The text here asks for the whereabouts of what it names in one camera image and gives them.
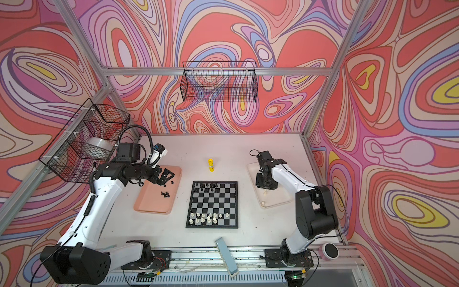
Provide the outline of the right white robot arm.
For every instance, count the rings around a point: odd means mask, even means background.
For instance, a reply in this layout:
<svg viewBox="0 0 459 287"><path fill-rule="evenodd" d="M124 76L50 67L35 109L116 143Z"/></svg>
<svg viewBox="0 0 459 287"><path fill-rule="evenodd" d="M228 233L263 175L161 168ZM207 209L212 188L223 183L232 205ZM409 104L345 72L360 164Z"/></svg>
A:
<svg viewBox="0 0 459 287"><path fill-rule="evenodd" d="M256 186L274 191L281 185L295 196L295 231L282 241L285 261L306 251L319 236L338 228L332 191L301 178L283 159L274 159L269 151L255 156L259 164Z"/></svg>

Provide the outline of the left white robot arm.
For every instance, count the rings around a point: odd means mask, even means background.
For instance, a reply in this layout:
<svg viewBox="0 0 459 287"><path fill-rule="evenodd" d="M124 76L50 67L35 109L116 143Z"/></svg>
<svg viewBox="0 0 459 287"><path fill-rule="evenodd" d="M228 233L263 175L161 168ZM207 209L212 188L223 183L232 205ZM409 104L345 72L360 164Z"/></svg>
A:
<svg viewBox="0 0 459 287"><path fill-rule="evenodd" d="M117 197L132 183L160 186L174 173L143 162L112 160L90 174L90 194L76 219L54 246L40 254L42 266L58 284L98 285L110 271L125 265L148 269L154 262L150 242L131 240L109 251L97 249L100 235Z"/></svg>

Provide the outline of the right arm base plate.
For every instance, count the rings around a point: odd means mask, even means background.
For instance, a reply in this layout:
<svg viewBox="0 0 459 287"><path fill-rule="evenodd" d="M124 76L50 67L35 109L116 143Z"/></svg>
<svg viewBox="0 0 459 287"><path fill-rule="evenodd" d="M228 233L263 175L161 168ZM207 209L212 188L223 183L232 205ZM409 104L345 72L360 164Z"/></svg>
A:
<svg viewBox="0 0 459 287"><path fill-rule="evenodd" d="M310 251L302 251L292 254L287 249L265 249L264 255L260 256L265 261L267 268L302 268L309 270L314 266Z"/></svg>

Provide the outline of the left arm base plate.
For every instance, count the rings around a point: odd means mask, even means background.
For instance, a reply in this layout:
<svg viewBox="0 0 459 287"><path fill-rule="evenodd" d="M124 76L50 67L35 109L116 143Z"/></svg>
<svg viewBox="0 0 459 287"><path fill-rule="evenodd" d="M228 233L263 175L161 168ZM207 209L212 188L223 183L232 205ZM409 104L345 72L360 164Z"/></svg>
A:
<svg viewBox="0 0 459 287"><path fill-rule="evenodd" d="M171 250L153 250L150 255L142 256L141 259L127 263L121 267L122 270L139 271L164 271L169 268Z"/></svg>

